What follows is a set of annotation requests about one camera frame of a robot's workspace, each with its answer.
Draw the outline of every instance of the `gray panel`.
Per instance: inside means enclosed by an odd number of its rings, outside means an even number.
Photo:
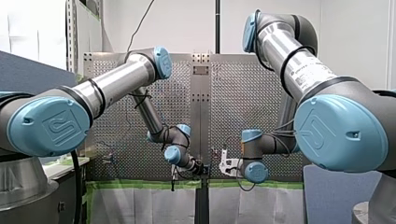
[[[225,178],[219,170],[221,149],[227,137],[229,158],[241,154],[242,130],[259,128],[265,133],[276,126],[282,89],[279,77],[262,68],[252,55],[211,55],[212,89],[210,143],[214,178]],[[265,155],[264,164],[275,180],[300,180],[303,154],[285,159],[280,155]]]
[[[62,85],[75,86],[75,75],[0,51],[0,91],[39,94]]]
[[[85,74],[96,77],[115,68],[124,54],[89,53],[85,55]],[[191,56],[172,55],[173,74],[148,87],[152,103],[168,125],[190,125]],[[169,180],[171,166],[165,162],[161,144],[146,140],[147,127],[134,109],[132,96],[111,106],[94,126],[96,156],[90,162],[89,179]],[[112,154],[114,163],[103,163]]]

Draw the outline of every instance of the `light blue end cap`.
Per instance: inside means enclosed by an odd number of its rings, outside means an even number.
[[[60,156],[75,150],[90,129],[84,108],[63,97],[43,97],[21,107],[7,125],[7,137],[20,153]]]
[[[350,173],[375,170],[388,154],[388,138],[363,105],[338,95],[319,95],[298,108],[297,144],[318,166]]]
[[[180,149],[176,146],[170,146],[165,150],[164,156],[169,163],[177,165],[181,159]]]
[[[157,66],[160,79],[168,79],[172,74],[172,59],[168,50],[164,47],[155,47],[154,61]]]
[[[244,37],[242,39],[242,47],[244,52],[250,53],[254,51],[253,42],[254,35],[256,32],[256,18],[255,13],[250,14],[247,17],[247,22],[245,24]]]
[[[186,135],[190,137],[191,134],[191,128],[188,125],[185,124],[178,124],[177,127]]]
[[[247,129],[242,131],[242,143],[253,141],[254,139],[260,138],[262,131],[259,129]]]
[[[245,179],[260,184],[268,178],[268,169],[262,162],[254,161],[245,168]]]

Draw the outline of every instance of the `metal frame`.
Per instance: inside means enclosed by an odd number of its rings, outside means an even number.
[[[76,0],[66,1],[67,71],[78,71],[78,29]]]

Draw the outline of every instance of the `robotic arm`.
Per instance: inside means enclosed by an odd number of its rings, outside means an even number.
[[[59,156],[85,139],[93,120],[131,92],[153,142],[172,144],[165,151],[171,163],[199,173],[200,162],[187,153],[190,127],[165,129],[144,88],[171,76],[172,61],[158,47],[131,51],[125,64],[74,88],[60,87],[37,96],[2,92],[0,98],[0,155]]]
[[[238,169],[248,181],[262,183],[267,178],[263,154],[298,150],[331,171],[396,168],[396,115],[391,112],[396,109],[396,94],[370,91],[354,77],[337,76],[315,56],[318,42],[308,20],[257,11],[247,18],[243,47],[279,75],[285,94],[278,131],[295,135],[293,139],[282,132],[244,130]]]

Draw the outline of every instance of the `white wall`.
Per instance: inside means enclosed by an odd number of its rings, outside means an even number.
[[[125,52],[150,0],[104,0],[105,50]],[[134,38],[133,49],[163,45],[172,52],[214,48],[213,0],[155,1]]]
[[[388,88],[392,1],[322,0],[319,58],[339,76]]]
[[[104,50],[124,52],[150,0],[104,0]],[[268,13],[307,17],[320,30],[320,0],[222,0],[221,53],[242,53],[248,15]],[[215,0],[155,1],[133,48],[163,45],[172,52],[215,50]]]

